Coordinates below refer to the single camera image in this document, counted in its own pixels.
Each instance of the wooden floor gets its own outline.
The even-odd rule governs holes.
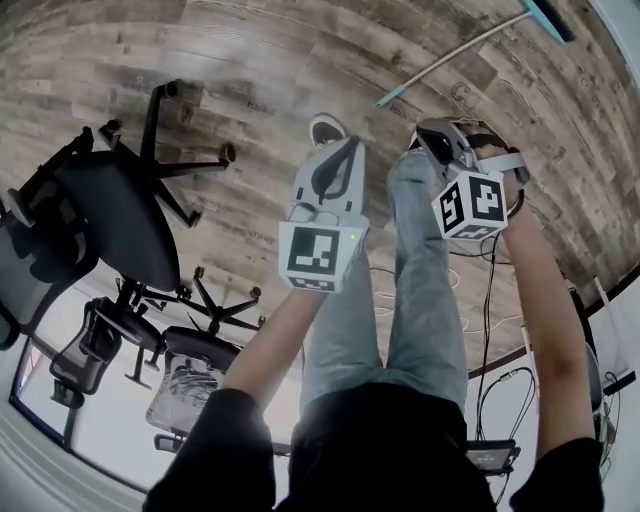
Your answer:
[[[213,159],[223,141],[239,158],[226,173],[170,184],[203,211],[193,230],[172,219],[182,273],[200,264],[234,292],[263,289],[271,311],[278,222],[317,112],[343,121],[368,148],[372,266],[393,268],[385,179],[416,121],[488,121],[525,154],[528,199],[585,302],[592,276],[609,289],[640,256],[640,108],[611,37],[587,0],[562,3],[577,40],[561,48],[525,20],[429,75],[390,107],[384,92],[435,58],[521,12],[517,0],[23,0],[0,4],[0,195],[21,185],[83,125],[124,122],[137,149],[152,88],[185,81],[164,105],[159,156]],[[477,252],[475,245],[467,249]],[[469,366],[482,354],[489,265],[451,257]],[[376,291],[393,292],[374,271]],[[458,279],[451,273],[452,285]],[[381,308],[389,298],[376,296]],[[520,313],[509,266],[499,266],[492,322]],[[391,319],[378,318],[384,349]],[[492,333],[489,359],[522,345],[521,319]]]

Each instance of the teal object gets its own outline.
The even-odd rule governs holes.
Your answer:
[[[380,98],[380,100],[378,100],[378,103],[376,103],[376,108],[384,107],[392,99],[400,96],[406,89],[407,88],[404,85],[399,85],[398,87],[387,93],[385,96]]]
[[[522,0],[522,2],[527,8],[525,12],[523,12],[522,14],[519,14],[518,16],[515,16],[514,18],[503,21],[502,23],[488,30],[484,34],[480,34],[479,36],[475,37],[471,41],[467,41],[462,46],[459,46],[455,50],[452,50],[448,54],[444,55],[443,57],[440,57],[437,61],[435,61],[429,67],[423,69],[422,71],[420,71],[420,73],[418,73],[417,75],[414,75],[405,83],[403,83],[402,85],[399,85],[393,91],[389,92],[386,96],[380,99],[378,103],[376,103],[375,108],[380,108],[386,105],[392,99],[394,99],[395,97],[399,96],[404,91],[406,91],[409,87],[411,87],[411,85],[416,83],[418,80],[422,79],[424,76],[428,75],[435,69],[438,69],[444,63],[450,61],[457,55],[460,55],[462,52],[468,50],[472,46],[475,46],[476,44],[482,41],[485,41],[492,35],[504,30],[507,27],[515,25],[516,23],[522,20],[525,20],[527,18],[535,19],[538,22],[538,24],[542,28],[544,28],[547,32],[549,32],[551,37],[553,37],[559,43],[566,44],[570,41],[573,41],[574,36],[571,33],[571,30],[569,30],[569,28],[564,24],[559,14],[556,12],[553,6],[548,3],[547,0]]]
[[[542,9],[538,7],[538,4],[536,2],[534,2],[533,0],[523,0],[523,3],[542,28],[549,32],[549,34],[551,34],[556,40],[558,40],[558,42],[562,44],[567,43],[565,38],[562,37],[560,32],[558,32],[558,29],[553,23],[551,23],[547,15],[542,12]]]

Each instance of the shoe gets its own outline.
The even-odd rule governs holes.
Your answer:
[[[411,142],[409,142],[409,147],[407,148],[407,151],[411,151],[412,149],[418,149],[422,146],[420,146],[420,141],[418,140],[418,132],[413,132],[413,135],[411,136]]]
[[[313,146],[320,149],[344,139],[347,132],[335,117],[329,114],[316,114],[309,124],[309,135]]]

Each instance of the jeans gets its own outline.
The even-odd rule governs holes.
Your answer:
[[[464,413],[466,354],[447,275],[448,247],[431,208],[434,182],[435,173],[421,149],[405,153],[387,180],[397,231],[387,367],[378,353],[371,274],[363,249],[342,293],[329,294],[313,324],[301,411],[326,393],[389,382],[450,400]]]

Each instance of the window frame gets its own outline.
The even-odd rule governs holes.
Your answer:
[[[39,350],[42,355],[49,360],[53,359],[53,357],[56,355],[56,351],[38,336],[27,337],[22,349],[22,354],[20,355],[20,362],[13,376],[11,392],[9,393],[9,404],[13,408],[15,408],[24,418],[26,418],[26,420],[31,423],[37,430],[39,430],[44,436],[46,436],[51,442],[59,446],[69,455],[72,455],[79,461],[83,462],[90,468],[95,469],[104,476],[111,478],[130,489],[138,491],[142,494],[147,494],[149,492],[149,489],[145,489],[144,487],[134,484],[133,482],[130,482],[129,480],[122,478],[121,476],[101,467],[100,465],[87,459],[85,456],[73,449],[73,435],[78,420],[78,410],[68,409],[64,431],[62,434],[60,434],[56,432],[42,418],[40,418],[37,413],[32,411],[25,403],[20,400],[20,397],[18,396],[20,380],[22,379],[22,375],[27,365],[28,355],[32,348],[36,348],[37,350]]]

